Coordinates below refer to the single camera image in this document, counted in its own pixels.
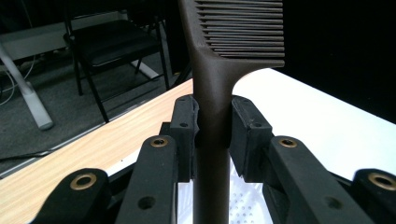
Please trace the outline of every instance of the black chair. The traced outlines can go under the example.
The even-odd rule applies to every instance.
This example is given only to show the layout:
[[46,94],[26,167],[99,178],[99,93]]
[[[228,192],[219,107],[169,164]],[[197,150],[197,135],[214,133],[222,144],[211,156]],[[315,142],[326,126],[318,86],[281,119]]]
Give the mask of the black chair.
[[[108,69],[118,67],[135,60],[140,60],[148,55],[160,52],[161,63],[163,66],[163,73],[160,74],[160,76],[164,77],[166,89],[169,90],[169,80],[166,73],[159,23],[152,23],[154,24],[156,31],[157,38],[155,38],[138,27],[131,20],[108,21],[81,29],[74,29],[72,21],[111,11],[130,10],[134,7],[141,7],[144,2],[145,1],[142,0],[65,1],[64,23],[67,33],[64,36],[64,39],[73,54],[78,94],[82,95],[80,82],[82,77],[80,76],[78,66],[80,64],[105,122],[109,122],[109,119],[103,102],[113,98],[114,95],[107,97],[106,99],[101,99],[92,80],[92,76],[94,74],[102,73]],[[151,12],[150,10],[147,10],[147,16],[151,16],[154,21],[156,20],[154,14],[155,11],[156,10],[152,10]]]

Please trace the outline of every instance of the white table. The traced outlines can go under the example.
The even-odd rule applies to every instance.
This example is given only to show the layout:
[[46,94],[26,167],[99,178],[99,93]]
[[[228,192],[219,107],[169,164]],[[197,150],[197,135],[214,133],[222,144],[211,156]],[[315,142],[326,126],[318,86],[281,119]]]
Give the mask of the white table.
[[396,174],[393,123],[272,69],[243,77],[233,94],[250,99],[275,135],[303,141],[337,175],[352,179],[363,168]]

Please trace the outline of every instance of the brown comb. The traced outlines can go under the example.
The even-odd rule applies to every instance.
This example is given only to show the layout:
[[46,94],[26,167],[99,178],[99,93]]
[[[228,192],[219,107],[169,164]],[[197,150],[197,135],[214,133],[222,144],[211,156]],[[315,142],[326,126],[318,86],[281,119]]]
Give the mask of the brown comb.
[[281,1],[179,0],[193,96],[200,107],[194,152],[194,223],[228,223],[233,86],[284,65]]

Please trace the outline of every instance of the dark background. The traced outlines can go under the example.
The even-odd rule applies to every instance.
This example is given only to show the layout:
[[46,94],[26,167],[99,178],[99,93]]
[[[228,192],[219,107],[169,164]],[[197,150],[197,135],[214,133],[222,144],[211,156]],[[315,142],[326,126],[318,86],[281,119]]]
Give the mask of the dark background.
[[[0,34],[62,21],[57,0],[1,0]],[[396,123],[394,0],[284,0],[286,66],[276,69]],[[165,0],[172,72],[188,62],[177,0]]]

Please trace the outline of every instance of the cable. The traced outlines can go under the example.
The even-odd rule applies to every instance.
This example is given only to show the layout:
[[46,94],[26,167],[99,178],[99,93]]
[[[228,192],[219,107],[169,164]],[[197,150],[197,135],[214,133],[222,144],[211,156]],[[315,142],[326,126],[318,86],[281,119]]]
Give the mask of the cable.
[[11,74],[10,74],[8,71],[6,71],[6,74],[7,74],[7,76],[9,77],[9,80],[11,81],[11,84],[12,84],[12,87],[11,87],[12,93],[8,96],[8,99],[6,99],[4,102],[0,103],[0,105],[5,105],[9,100],[11,100],[11,98],[12,98],[12,96],[14,95],[14,92],[15,92],[15,86],[16,86],[16,84],[15,84],[15,82],[14,82],[14,79],[12,78]]
[[3,95],[3,79],[0,78],[0,99],[1,99],[2,95]]
[[0,162],[45,157],[54,151],[55,150],[45,150],[45,151],[38,151],[38,152],[33,152],[33,153],[22,154],[22,155],[18,155],[18,156],[0,158]]
[[[32,20],[30,19],[29,13],[28,13],[27,8],[26,8],[26,5],[25,5],[25,3],[24,3],[23,0],[21,0],[21,3],[22,3],[22,5],[23,5],[23,9],[24,9],[24,11],[25,11],[25,13],[26,13],[26,17],[27,17],[27,19],[28,19],[28,21],[29,21],[30,27],[33,28]],[[26,75],[23,77],[23,79],[26,79],[26,78],[29,77],[29,75],[31,74],[31,72],[32,72],[34,66],[35,66],[35,55],[34,55],[34,57],[33,57],[33,62],[32,62],[32,64],[30,65],[30,69],[29,69],[29,71],[26,73]],[[11,75],[10,75],[10,73],[9,73],[8,71],[6,71],[6,74],[8,75],[9,80],[11,81],[11,85],[12,85],[12,86],[11,86],[10,88],[8,88],[8,89],[5,89],[5,90],[3,90],[3,88],[1,88],[1,91],[0,91],[0,99],[1,99],[1,96],[3,95],[3,92],[5,92],[5,91],[12,91],[12,93],[9,95],[9,97],[8,97],[4,102],[0,103],[0,105],[4,105],[4,104],[6,104],[9,100],[11,100],[12,96],[14,95],[15,88],[18,86],[18,84],[15,84],[14,79],[11,77]]]
[[[29,77],[29,75],[30,75],[30,73],[32,72],[34,66],[35,66],[35,56],[33,57],[33,62],[32,62],[32,64],[30,65],[29,71],[26,73],[26,75],[23,77],[23,79],[26,79],[26,78]],[[10,91],[10,90],[15,89],[16,87],[18,87],[18,84],[15,84],[15,85],[13,85],[12,87],[10,87],[10,88],[8,88],[8,89],[5,89],[5,90],[3,90],[3,91]]]

